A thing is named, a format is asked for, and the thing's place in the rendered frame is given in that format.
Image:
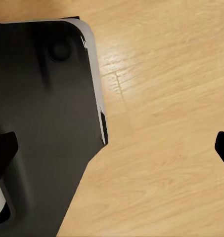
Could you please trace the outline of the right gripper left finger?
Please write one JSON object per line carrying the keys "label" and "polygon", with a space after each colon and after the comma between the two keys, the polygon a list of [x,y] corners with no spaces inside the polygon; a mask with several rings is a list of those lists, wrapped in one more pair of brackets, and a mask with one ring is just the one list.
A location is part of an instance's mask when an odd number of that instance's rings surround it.
{"label": "right gripper left finger", "polygon": [[18,141],[15,132],[0,135],[0,179],[18,151]]}

